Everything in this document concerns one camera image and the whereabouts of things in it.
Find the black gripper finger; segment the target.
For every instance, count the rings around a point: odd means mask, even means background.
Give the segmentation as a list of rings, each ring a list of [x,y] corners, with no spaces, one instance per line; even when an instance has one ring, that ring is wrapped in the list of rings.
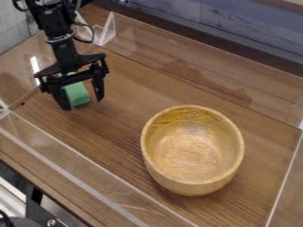
[[[90,68],[93,73],[92,86],[94,90],[96,99],[97,101],[100,101],[101,99],[104,99],[104,74],[98,65],[93,65]]]
[[[57,83],[50,83],[48,85],[48,91],[49,91],[49,94],[52,95],[52,98],[56,100],[60,108],[64,111],[69,111],[70,104],[68,102],[68,95],[66,95],[64,86]]]

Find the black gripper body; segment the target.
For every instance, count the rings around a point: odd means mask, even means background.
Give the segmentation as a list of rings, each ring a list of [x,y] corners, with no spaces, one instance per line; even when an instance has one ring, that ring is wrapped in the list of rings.
[[[46,43],[52,47],[56,62],[53,65],[34,73],[34,77],[40,81],[40,89],[48,91],[48,85],[57,83],[62,86],[73,82],[82,82],[86,79],[92,80],[92,66],[98,65],[104,77],[109,72],[105,62],[105,54],[82,55],[78,53],[73,39],[48,40]]]

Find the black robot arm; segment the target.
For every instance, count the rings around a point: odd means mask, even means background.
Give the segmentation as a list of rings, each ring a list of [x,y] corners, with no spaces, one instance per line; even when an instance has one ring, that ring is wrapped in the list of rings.
[[[105,54],[82,55],[74,42],[93,43],[92,26],[76,21],[78,0],[11,0],[19,12],[29,12],[46,36],[54,63],[34,73],[41,92],[48,93],[64,111],[89,101],[84,81],[90,80],[96,100],[104,99],[104,78],[109,73]]]

